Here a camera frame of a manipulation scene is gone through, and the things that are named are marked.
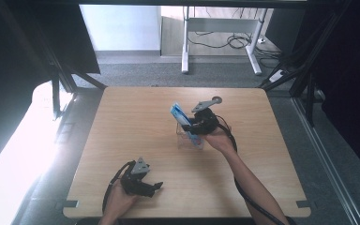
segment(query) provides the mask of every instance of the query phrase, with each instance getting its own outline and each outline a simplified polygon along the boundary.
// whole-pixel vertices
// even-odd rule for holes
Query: black cable
[[[231,18],[235,15],[235,13],[239,10],[239,8],[236,9],[236,11],[232,14]]]
[[[212,18],[212,16],[210,15],[210,13],[207,11],[207,7],[205,7],[205,11],[206,11],[206,13],[209,15],[209,17]]]
[[[204,33],[204,34],[197,34],[199,36],[204,36],[204,35],[210,35],[210,34],[213,34],[214,32],[208,32],[208,33]],[[235,33],[233,33],[231,36],[227,37],[227,43],[226,44],[223,44],[221,46],[212,46],[212,45],[208,45],[208,44],[204,44],[204,43],[201,43],[201,42],[195,42],[191,39],[188,38],[188,41],[191,42],[192,44],[196,44],[196,45],[203,45],[205,47],[208,47],[208,48],[213,48],[213,49],[220,49],[220,48],[224,48],[226,46],[230,46],[232,47],[233,49],[242,49],[242,48],[245,48],[248,44],[249,44],[249,41],[247,38],[245,37],[242,37],[242,36],[238,36],[236,35]],[[233,45],[233,41],[237,41],[238,43],[241,44],[241,46],[235,46]]]
[[[245,40],[247,41],[248,44],[251,44],[252,42],[252,35],[246,34],[245,35],[247,37],[245,37]],[[259,55],[264,55],[264,56],[268,56],[270,58],[274,58],[274,59],[278,59],[281,55],[282,52],[280,51],[268,51],[268,50],[262,50],[259,47],[255,46],[255,51],[257,54]]]
[[[122,171],[128,167],[131,163],[133,163],[133,161],[130,161],[130,162],[127,162],[127,164],[125,164],[121,169],[119,169],[119,171],[116,173],[116,175],[113,177],[113,179],[110,181],[110,184],[107,186],[107,189],[106,189],[106,192],[104,194],[104,199],[103,199],[103,205],[102,205],[102,210],[103,210],[103,213],[104,213],[104,210],[105,210],[105,206],[107,204],[107,201],[108,201],[108,197],[110,196],[111,194],[111,189],[112,189],[112,186],[113,184],[115,183],[116,180],[119,179],[119,175],[122,173]]]
[[[206,32],[206,33],[201,33],[201,34],[198,34],[197,32],[194,32],[197,36],[205,36],[205,35],[210,35],[210,34],[213,34],[215,32],[211,31],[211,32]]]
[[[241,9],[241,13],[240,13],[240,15],[239,15],[239,19],[242,19],[242,16],[244,15],[244,10],[245,10],[245,8],[243,7],[243,8]]]
[[[218,118],[220,118],[221,120],[223,120],[224,124],[226,125],[226,127],[224,127],[221,124],[218,124],[217,126],[219,128],[221,128],[227,135],[227,137],[229,137],[229,139],[232,142],[232,146],[233,149],[235,150],[235,152],[238,152],[238,148],[236,146],[236,141],[234,136],[231,134],[230,132],[230,128],[227,125],[227,122],[221,117],[218,116]],[[247,201],[251,206],[253,206],[257,211],[259,211],[260,213],[262,213],[263,215],[265,215],[267,218],[269,218],[271,221],[273,221],[274,223],[276,223],[277,225],[284,225],[284,223],[282,221],[280,221],[278,218],[274,217],[272,214],[270,214],[268,211],[266,211],[265,209],[263,209],[261,206],[259,206],[257,203],[255,203],[246,193],[245,191],[241,188],[241,186],[239,185],[238,181],[236,180],[236,178],[234,177],[234,182],[235,182],[235,186],[238,189],[238,192],[241,194],[241,196],[245,199],[245,201]]]
[[[260,85],[256,86],[256,88],[262,88],[264,87],[266,84],[270,83],[270,78],[272,76],[274,76],[274,74],[279,71],[279,69],[282,67],[282,64],[277,64],[276,67],[274,67],[274,69],[271,71],[271,73],[268,75],[268,77],[266,77],[264,80],[262,80],[262,83],[260,83]]]
[[[255,12],[255,16],[254,16],[254,18],[253,19],[256,19],[256,16],[257,16],[257,11],[259,10],[259,8],[258,7],[256,7],[256,12]]]
[[[279,58],[283,55],[282,52],[277,51],[265,51],[261,50],[260,48],[256,47],[256,54],[259,55],[259,64],[262,65],[262,67],[265,68],[275,68],[275,67],[269,67],[267,66],[263,60],[276,60],[278,61]]]

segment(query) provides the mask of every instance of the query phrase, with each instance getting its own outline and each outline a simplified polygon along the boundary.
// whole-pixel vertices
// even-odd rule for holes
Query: wall
[[[81,5],[95,51],[159,51],[160,7]]]

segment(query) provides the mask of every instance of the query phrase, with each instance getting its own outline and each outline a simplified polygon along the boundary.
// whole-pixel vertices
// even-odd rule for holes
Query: wooden table
[[[143,157],[150,173],[143,181],[163,182],[153,198],[140,198],[124,218],[250,217],[225,158],[208,143],[203,150],[178,149],[177,101],[189,116],[199,101],[220,96],[211,107],[232,126],[238,152],[274,195],[285,215],[307,217],[306,196],[262,89],[109,87],[105,90],[64,208],[69,218],[100,217],[104,192],[128,161]]]

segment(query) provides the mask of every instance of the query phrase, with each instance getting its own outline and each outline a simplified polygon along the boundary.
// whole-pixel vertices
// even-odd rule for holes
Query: black curtain
[[[34,89],[57,75],[52,57],[63,68],[99,73],[79,6],[0,0],[0,153],[22,121]]]
[[[351,2],[315,69],[326,96],[322,109],[360,157],[360,0]]]

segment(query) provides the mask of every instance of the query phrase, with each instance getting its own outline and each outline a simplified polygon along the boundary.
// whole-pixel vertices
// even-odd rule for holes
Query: white table leg
[[[256,30],[253,34],[253,39],[250,45],[246,46],[247,55],[249,56],[250,63],[252,64],[253,70],[256,75],[261,75],[262,70],[260,69],[259,63],[256,60],[256,56],[254,55],[254,49],[256,47],[257,40],[259,39],[260,32],[262,31],[265,14],[267,13],[267,8],[262,9],[262,13],[260,14],[259,22],[257,23]]]
[[[189,7],[186,7],[186,14],[184,18],[184,42],[183,42],[183,52],[181,58],[182,73],[188,73],[188,12],[189,12]]]

